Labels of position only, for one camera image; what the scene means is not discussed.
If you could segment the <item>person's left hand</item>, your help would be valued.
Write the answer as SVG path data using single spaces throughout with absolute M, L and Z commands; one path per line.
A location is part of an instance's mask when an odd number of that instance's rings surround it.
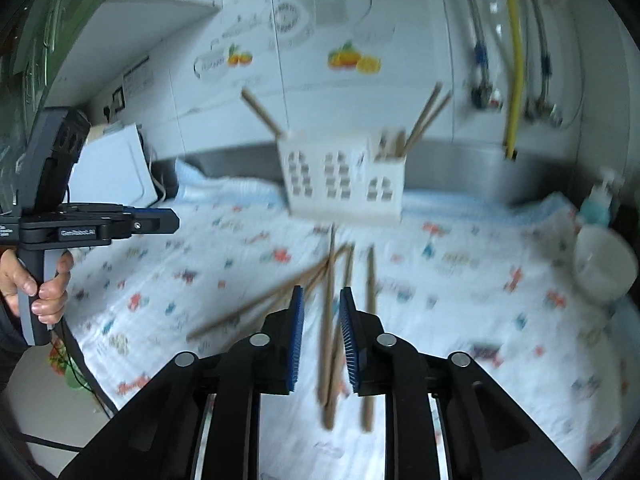
M 74 258 L 70 252 L 63 252 L 56 264 L 55 277 L 38 285 L 18 261 L 13 248 L 1 251 L 1 297 L 9 311 L 20 316 L 20 298 L 22 292 L 34 298 L 32 313 L 44 325 L 54 325 L 63 316 L 68 299 L 67 286 L 70 284 L 70 271 Z

